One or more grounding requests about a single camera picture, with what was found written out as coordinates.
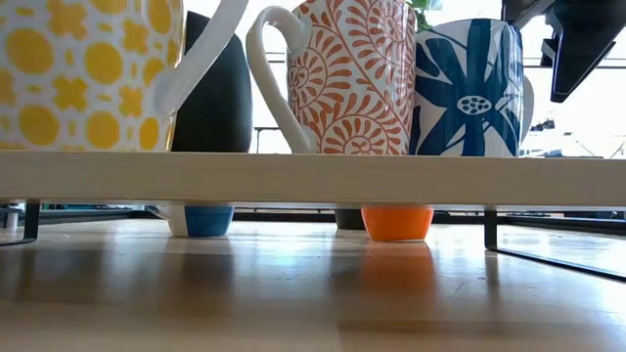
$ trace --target blue cup bottom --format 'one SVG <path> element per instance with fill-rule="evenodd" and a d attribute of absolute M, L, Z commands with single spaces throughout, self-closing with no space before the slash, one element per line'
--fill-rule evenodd
<path fill-rule="evenodd" d="M 185 206 L 187 236 L 194 239 L 224 236 L 234 213 L 233 206 Z"/>

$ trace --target wooden shelf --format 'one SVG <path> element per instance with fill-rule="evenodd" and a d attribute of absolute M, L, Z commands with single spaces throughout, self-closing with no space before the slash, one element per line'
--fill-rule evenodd
<path fill-rule="evenodd" d="M 626 161 L 314 154 L 0 152 L 0 198 L 626 208 Z"/>

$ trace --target yellow polka dot mug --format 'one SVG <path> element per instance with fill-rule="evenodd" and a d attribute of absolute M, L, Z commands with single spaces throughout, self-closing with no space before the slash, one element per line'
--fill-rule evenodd
<path fill-rule="evenodd" d="M 223 0 L 182 59 L 183 0 L 0 0 L 0 150 L 166 152 L 235 32 Z"/>

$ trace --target black metal shelf leg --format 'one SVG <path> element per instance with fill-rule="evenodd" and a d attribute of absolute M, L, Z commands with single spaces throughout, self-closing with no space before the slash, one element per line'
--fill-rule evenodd
<path fill-rule="evenodd" d="M 29 201 L 26 203 L 26 215 L 23 227 L 23 238 L 12 242 L 0 242 L 0 246 L 26 244 L 37 241 L 39 234 L 39 209 L 41 202 L 39 200 Z"/>
<path fill-rule="evenodd" d="M 493 211 L 493 210 L 485 211 L 484 230 L 485 230 L 485 248 L 487 248 L 490 251 L 500 253 L 500 254 L 511 255 L 517 258 L 532 260 L 534 262 L 552 265 L 552 266 L 556 266 L 556 267 L 563 268 L 563 269 L 573 270 L 579 273 L 594 275 L 597 277 L 626 283 L 626 277 L 616 272 L 609 271 L 609 270 L 602 270 L 602 269 L 590 267 L 587 265 L 576 264 L 576 263 L 562 261 L 558 259 L 547 258 L 547 257 L 543 257 L 540 255 L 524 253 L 524 252 L 510 250 L 510 249 L 502 249 L 498 247 L 498 213 L 496 211 Z"/>

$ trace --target mug handle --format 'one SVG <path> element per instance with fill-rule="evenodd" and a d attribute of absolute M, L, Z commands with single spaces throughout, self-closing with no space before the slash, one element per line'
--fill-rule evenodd
<path fill-rule="evenodd" d="M 159 78 L 155 88 L 157 113 L 170 116 L 185 103 L 185 99 L 230 42 L 246 6 L 247 0 L 220 2 L 215 15 L 181 63 Z"/>
<path fill-rule="evenodd" d="M 258 15 L 247 33 L 246 51 L 252 76 L 254 76 L 267 107 L 274 115 L 276 123 L 283 131 L 283 135 L 291 147 L 291 152 L 314 154 L 315 151 L 312 150 L 304 130 L 295 118 L 289 104 L 281 95 L 274 73 L 272 73 L 267 61 L 263 46 L 263 26 L 266 23 L 276 27 L 283 34 L 291 53 L 301 52 L 306 48 L 308 40 L 306 40 L 305 34 L 307 30 L 304 23 L 294 14 L 281 7 L 271 6 Z"/>
<path fill-rule="evenodd" d="M 535 112 L 535 89 L 530 83 L 530 79 L 524 75 L 524 111 L 522 118 L 521 138 L 520 143 L 524 141 L 526 135 L 530 131 L 532 126 L 532 115 Z"/>

